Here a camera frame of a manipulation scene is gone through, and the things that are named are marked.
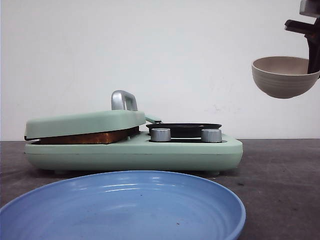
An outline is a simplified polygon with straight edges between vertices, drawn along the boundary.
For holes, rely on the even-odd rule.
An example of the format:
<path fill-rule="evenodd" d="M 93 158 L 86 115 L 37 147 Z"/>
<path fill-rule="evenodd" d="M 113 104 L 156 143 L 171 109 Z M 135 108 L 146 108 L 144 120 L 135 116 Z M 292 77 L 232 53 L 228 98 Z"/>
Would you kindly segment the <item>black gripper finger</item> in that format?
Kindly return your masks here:
<path fill-rule="evenodd" d="M 320 41 L 315 38 L 308 37 L 308 74 L 320 71 Z"/>

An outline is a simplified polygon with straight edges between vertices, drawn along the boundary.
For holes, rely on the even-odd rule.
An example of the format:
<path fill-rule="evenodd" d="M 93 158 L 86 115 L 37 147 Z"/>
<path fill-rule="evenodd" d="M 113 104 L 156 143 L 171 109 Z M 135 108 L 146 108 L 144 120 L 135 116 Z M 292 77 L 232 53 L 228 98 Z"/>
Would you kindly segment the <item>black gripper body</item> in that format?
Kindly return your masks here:
<path fill-rule="evenodd" d="M 313 24 L 289 19 L 285 22 L 284 29 L 286 31 L 303 34 L 307 39 L 319 39 L 320 18 L 317 17 Z"/>

